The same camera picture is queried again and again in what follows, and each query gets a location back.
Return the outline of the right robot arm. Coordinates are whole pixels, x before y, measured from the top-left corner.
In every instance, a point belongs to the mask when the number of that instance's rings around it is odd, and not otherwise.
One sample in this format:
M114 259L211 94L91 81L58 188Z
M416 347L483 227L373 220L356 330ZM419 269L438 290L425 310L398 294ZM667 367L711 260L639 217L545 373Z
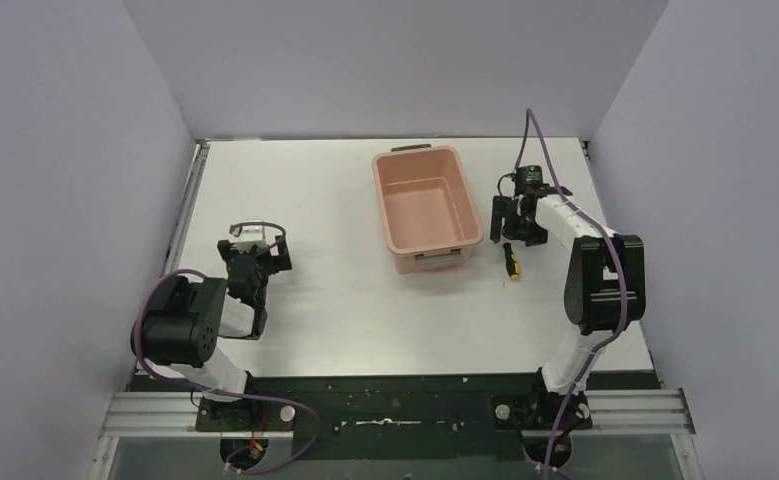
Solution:
M589 374L607 345L646 308L644 243L618 233L577 207L571 192L548 184L538 165L507 174L512 194L492 199L490 238L503 250L509 279L521 276L512 244L538 246L558 241L569 254L563 293L570 322L560 346L535 375L529 399L510 407L519 426L558 431L590 418L585 403Z

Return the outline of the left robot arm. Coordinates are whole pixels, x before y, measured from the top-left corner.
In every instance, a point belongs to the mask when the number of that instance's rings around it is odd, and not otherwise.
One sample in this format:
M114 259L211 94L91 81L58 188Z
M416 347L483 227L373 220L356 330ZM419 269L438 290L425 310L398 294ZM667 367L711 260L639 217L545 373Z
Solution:
M271 276L292 269L283 235L272 243L254 236L217 243L226 275L181 269L160 279L131 331L131 350L152 377L223 402L221 415L236 429L257 423L261 403L251 374L218 346L221 338L257 340L264 332Z

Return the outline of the black yellow screwdriver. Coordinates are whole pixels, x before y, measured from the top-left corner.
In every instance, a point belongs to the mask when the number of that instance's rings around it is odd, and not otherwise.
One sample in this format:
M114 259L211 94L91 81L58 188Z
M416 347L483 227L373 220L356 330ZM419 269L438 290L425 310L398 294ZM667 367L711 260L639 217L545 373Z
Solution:
M513 251L512 244L510 242L504 242L502 244L504 252L505 270L511 281L516 281L521 278L521 266Z

